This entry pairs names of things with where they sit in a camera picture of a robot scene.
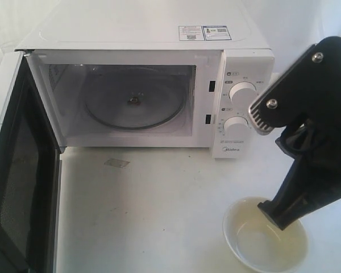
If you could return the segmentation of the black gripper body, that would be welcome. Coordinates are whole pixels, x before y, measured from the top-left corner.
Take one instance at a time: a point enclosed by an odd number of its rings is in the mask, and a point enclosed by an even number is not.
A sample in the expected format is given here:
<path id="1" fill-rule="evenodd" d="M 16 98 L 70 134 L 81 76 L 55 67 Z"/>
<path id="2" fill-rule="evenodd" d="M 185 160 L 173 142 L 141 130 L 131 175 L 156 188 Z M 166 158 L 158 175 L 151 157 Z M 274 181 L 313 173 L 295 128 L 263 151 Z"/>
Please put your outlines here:
<path id="1" fill-rule="evenodd" d="M 330 191 L 331 203 L 341 199 L 341 125 L 329 136 L 308 122 L 294 132 L 285 129 L 275 143 L 293 160 L 306 158 L 310 179 L 305 191 Z"/>

